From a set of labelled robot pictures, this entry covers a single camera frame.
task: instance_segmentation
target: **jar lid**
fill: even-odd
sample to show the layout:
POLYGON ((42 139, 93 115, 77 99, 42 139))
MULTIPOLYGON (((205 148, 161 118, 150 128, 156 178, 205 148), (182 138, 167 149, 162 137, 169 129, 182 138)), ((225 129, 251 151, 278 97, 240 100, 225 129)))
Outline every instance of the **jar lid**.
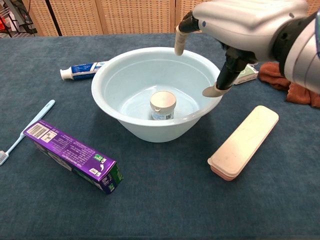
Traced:
POLYGON ((169 91, 157 91, 150 98, 151 108, 159 114, 173 112, 176 103, 176 96, 169 91))

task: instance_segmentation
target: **light blue plastic basin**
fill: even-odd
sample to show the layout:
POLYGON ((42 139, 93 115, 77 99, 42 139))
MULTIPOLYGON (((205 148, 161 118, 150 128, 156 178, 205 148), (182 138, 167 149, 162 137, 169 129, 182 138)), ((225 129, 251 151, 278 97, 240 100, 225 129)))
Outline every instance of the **light blue plastic basin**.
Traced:
POLYGON ((109 60, 95 74, 91 91, 96 104, 138 138, 167 142, 219 103, 222 97, 202 95, 219 73, 211 61, 190 51, 176 56, 170 47, 142 48, 109 60), (152 120, 150 97, 157 91, 175 95, 174 119, 152 120))

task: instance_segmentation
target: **wicker cabinet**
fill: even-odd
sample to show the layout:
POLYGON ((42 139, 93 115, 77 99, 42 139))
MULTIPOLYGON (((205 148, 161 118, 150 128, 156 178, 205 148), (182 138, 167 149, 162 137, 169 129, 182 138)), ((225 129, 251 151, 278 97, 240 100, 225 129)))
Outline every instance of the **wicker cabinet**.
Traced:
MULTIPOLYGON (((40 36, 174 33, 197 4, 209 0, 32 0, 30 16, 40 36)), ((308 14, 320 0, 307 0, 308 14)), ((29 0, 23 0, 28 9, 29 0)))

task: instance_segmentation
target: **purple toothpaste box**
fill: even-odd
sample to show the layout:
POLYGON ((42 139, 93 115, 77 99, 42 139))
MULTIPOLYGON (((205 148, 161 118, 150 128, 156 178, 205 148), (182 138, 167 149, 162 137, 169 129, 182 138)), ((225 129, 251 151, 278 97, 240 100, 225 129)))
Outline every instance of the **purple toothpaste box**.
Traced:
POLYGON ((110 194, 122 181, 117 162, 39 120, 24 132, 43 153, 110 194))

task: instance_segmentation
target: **small jar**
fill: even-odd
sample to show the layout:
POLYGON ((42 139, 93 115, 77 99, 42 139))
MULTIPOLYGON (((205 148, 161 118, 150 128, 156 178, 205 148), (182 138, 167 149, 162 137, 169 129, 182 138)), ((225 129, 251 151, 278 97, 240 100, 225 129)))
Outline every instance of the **small jar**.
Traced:
POLYGON ((174 118, 177 103, 176 96, 169 91, 157 91, 150 98, 152 118, 154 120, 168 120, 174 118))

